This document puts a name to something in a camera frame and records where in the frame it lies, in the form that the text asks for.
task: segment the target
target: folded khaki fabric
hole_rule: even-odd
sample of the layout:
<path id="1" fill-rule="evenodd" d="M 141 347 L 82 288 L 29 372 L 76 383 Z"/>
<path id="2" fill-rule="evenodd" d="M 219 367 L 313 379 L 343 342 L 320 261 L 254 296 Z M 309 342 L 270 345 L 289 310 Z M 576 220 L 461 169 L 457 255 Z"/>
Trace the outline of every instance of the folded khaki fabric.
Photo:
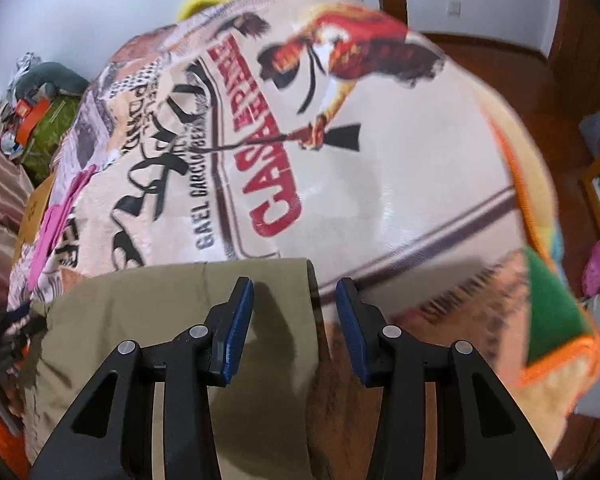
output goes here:
<path id="1" fill-rule="evenodd" d="M 318 349 L 303 259 L 124 270 L 37 303 L 48 332 L 34 342 L 22 370 L 29 459 L 120 341 L 148 346 L 173 339 L 225 302 L 239 276 L 254 281 L 240 369 L 227 388 L 209 389 L 222 478 L 310 479 L 304 412 Z M 154 415 L 156 422 L 160 409 Z M 156 433 L 154 443 L 161 441 Z M 159 460 L 154 473 L 164 474 Z"/>

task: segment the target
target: silver screw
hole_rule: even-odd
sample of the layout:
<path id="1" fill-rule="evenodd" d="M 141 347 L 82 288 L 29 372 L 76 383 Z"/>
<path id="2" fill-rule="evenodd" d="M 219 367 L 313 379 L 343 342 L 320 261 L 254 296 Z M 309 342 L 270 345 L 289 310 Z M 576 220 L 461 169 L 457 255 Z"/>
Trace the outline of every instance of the silver screw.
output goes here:
<path id="1" fill-rule="evenodd" d="M 400 337 L 402 335 L 402 330 L 400 330 L 399 326 L 387 325 L 382 329 L 382 333 L 391 339 L 395 339 L 396 337 Z"/>
<path id="2" fill-rule="evenodd" d="M 192 326 L 189 329 L 189 335 L 191 337 L 194 337 L 195 339 L 199 339 L 201 337 L 204 337 L 208 333 L 209 333 L 209 329 L 206 326 L 204 326 L 204 325 Z"/>
<path id="3" fill-rule="evenodd" d="M 123 341 L 118 345 L 118 352 L 120 352 L 122 355 L 126 355 L 133 352 L 135 348 L 136 343 L 133 341 Z"/>
<path id="4" fill-rule="evenodd" d="M 456 350 L 461 354 L 467 355 L 474 351 L 474 347 L 468 341 L 458 341 L 456 343 Z"/>

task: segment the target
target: blue gripper pad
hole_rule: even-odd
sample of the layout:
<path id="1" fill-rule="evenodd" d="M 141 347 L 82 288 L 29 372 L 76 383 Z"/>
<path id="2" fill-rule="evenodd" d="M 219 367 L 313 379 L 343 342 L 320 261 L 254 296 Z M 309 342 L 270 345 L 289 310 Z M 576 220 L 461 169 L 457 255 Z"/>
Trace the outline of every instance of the blue gripper pad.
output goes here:
<path id="1" fill-rule="evenodd" d="M 239 280 L 245 280 L 241 289 L 238 287 L 241 285 Z M 253 312 L 253 282 L 247 278 L 240 278 L 239 280 L 229 299 L 229 304 L 231 304 L 234 301 L 234 294 L 239 294 L 234 310 L 234 318 L 229 327 L 224 346 L 222 377 L 227 384 L 231 382 L 231 378 L 238 372 L 240 357 L 242 356 L 242 349 L 244 348 L 244 341 L 247 338 L 247 330 L 249 329 L 251 313 Z"/>
<path id="2" fill-rule="evenodd" d="M 351 367 L 360 379 L 360 382 L 364 386 L 368 386 L 371 373 L 368 366 L 366 342 L 352 304 L 352 301 L 359 303 L 360 300 L 355 292 L 355 288 L 353 288 L 355 297 L 352 298 L 350 292 L 347 290 L 346 281 L 344 279 L 338 280 L 338 284 L 336 285 L 336 307 L 338 309 L 338 316 L 340 317 L 342 333 L 347 343 Z"/>

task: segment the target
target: pink object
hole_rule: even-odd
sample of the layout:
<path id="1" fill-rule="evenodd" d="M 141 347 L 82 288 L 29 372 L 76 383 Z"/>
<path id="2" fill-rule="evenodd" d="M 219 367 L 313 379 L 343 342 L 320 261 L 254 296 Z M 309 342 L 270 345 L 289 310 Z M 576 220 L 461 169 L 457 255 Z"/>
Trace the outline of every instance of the pink object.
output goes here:
<path id="1" fill-rule="evenodd" d="M 600 293 L 600 241 L 593 246 L 582 273 L 582 293 L 588 298 Z"/>
<path id="2" fill-rule="evenodd" d="M 27 288 L 30 292 L 35 288 L 42 269 L 45 268 L 46 260 L 62 235 L 64 223 L 69 216 L 71 206 L 74 204 L 80 190 L 87 185 L 91 175 L 95 171 L 96 167 L 92 164 L 86 170 L 79 172 L 71 181 L 64 202 L 53 205 L 45 211 L 42 224 L 40 225 L 40 235 L 36 243 L 36 251 L 29 267 Z"/>

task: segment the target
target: yellow round object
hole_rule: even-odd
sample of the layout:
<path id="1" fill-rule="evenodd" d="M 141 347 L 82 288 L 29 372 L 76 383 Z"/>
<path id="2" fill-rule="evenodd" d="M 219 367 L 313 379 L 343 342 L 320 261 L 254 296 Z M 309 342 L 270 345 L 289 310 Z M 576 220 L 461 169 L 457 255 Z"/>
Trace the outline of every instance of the yellow round object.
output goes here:
<path id="1" fill-rule="evenodd" d="M 194 14 L 217 4 L 224 4 L 230 0 L 186 0 L 178 11 L 178 21 L 186 20 Z"/>

